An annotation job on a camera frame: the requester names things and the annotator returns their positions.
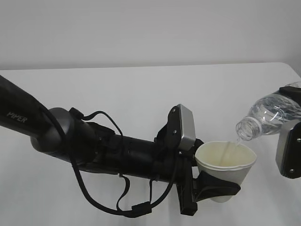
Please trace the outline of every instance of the paper cup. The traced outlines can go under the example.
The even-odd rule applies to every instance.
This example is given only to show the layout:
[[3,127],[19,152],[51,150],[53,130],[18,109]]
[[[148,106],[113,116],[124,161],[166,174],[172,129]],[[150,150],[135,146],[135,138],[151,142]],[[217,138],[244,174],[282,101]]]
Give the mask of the paper cup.
[[[200,146],[195,158],[199,172],[241,185],[257,155],[247,146],[233,142],[212,141]],[[215,202],[226,202],[232,196],[211,198]]]

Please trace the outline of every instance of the robotic arm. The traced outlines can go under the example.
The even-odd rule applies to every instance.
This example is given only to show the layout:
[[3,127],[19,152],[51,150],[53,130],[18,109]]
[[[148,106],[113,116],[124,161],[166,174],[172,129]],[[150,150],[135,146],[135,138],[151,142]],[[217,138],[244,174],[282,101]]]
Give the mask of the robotic arm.
[[[183,105],[174,106],[166,125],[154,142],[123,136],[119,127],[105,112],[84,116],[71,108],[47,109],[33,96],[0,76],[0,125],[30,136],[34,149],[70,162],[85,198],[107,213],[128,218],[151,213],[176,184],[180,212],[193,216],[197,202],[203,199],[236,195],[240,186],[217,179],[205,172],[192,177],[196,166],[194,154],[203,142],[196,139],[192,112]],[[106,115],[120,135],[107,127],[89,122],[97,114]],[[120,199],[129,190],[131,175],[167,182],[164,193],[151,200],[132,206],[131,210],[109,209],[97,203],[88,193],[79,171],[119,174],[126,182]]]

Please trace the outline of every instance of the water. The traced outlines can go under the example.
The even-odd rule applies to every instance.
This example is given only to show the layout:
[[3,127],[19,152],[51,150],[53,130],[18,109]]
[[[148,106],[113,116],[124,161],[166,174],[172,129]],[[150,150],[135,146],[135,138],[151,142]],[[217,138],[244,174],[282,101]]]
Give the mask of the water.
[[218,166],[229,166],[229,161],[231,161],[232,156],[237,154],[238,146],[241,144],[241,142],[242,140],[240,138],[237,138],[234,145],[233,142],[227,142]]

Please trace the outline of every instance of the white table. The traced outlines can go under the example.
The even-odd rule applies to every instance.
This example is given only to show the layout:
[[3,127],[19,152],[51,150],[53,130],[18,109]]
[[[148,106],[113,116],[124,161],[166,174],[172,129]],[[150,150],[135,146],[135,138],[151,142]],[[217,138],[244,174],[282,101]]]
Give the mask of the white table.
[[[260,97],[299,76],[286,64],[196,65],[0,71],[48,108],[104,110],[130,137],[153,140],[172,106],[194,113],[197,137],[236,140],[235,125]],[[95,121],[113,128],[104,117]],[[180,215],[175,187],[153,213],[135,219],[90,205],[70,164],[35,151],[29,138],[0,128],[0,224],[22,226],[300,226],[301,179],[282,177],[275,163],[278,136],[245,143],[258,155],[230,201],[198,203],[193,217]],[[111,208],[124,189],[118,176],[82,173],[91,195]],[[124,209],[149,198],[148,180],[131,177]],[[154,183],[155,200],[166,183]]]

